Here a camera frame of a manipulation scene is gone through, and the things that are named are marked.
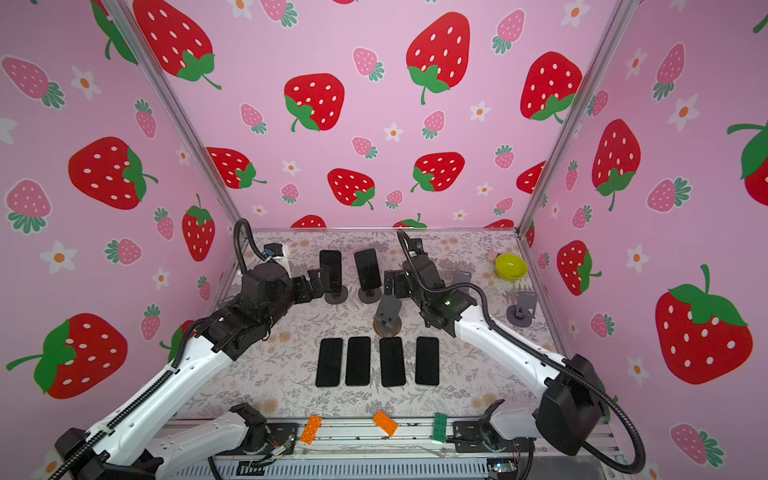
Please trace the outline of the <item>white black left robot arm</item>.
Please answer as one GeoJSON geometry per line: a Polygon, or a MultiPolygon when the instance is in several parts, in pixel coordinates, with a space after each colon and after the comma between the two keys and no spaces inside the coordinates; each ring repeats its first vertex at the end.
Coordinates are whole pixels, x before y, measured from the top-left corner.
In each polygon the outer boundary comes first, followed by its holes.
{"type": "Polygon", "coordinates": [[[241,291],[183,332],[175,356],[117,410],[86,430],[72,428],[55,443],[62,459],[54,479],[165,479],[228,451],[268,452],[266,418],[242,403],[179,434],[158,437],[178,410],[219,372],[264,340],[297,304],[324,294],[324,273],[291,277],[270,259],[245,272],[241,291]]]}

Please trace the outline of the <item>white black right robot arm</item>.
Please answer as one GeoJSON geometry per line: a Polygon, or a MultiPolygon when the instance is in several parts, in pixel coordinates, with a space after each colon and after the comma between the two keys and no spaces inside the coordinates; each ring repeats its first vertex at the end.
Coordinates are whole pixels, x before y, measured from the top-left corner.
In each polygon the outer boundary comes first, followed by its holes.
{"type": "Polygon", "coordinates": [[[606,466],[638,474],[646,465],[646,450],[629,415],[598,385],[593,365],[584,357],[566,358],[529,341],[493,318],[489,301],[474,283],[446,285],[425,254],[407,256],[399,270],[384,275],[385,291],[409,298],[426,326],[483,351],[521,380],[537,399],[532,411],[491,414],[491,429],[502,437],[540,438],[562,454],[586,451],[606,466]],[[633,459],[620,463],[593,446],[589,437],[609,413],[627,431],[633,459]]]}

